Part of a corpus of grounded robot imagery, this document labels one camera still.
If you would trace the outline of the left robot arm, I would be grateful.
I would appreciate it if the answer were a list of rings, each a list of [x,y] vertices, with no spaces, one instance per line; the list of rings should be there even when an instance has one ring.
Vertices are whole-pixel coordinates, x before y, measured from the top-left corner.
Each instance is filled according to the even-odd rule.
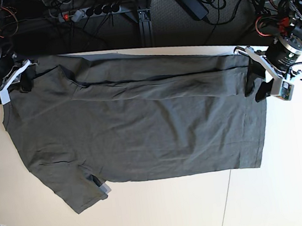
[[[255,10],[255,30],[261,37],[273,39],[265,51],[250,46],[235,47],[234,52],[247,56],[249,65],[245,96],[255,94],[255,101],[276,97],[292,98],[294,85],[302,82],[302,0],[251,0]]]

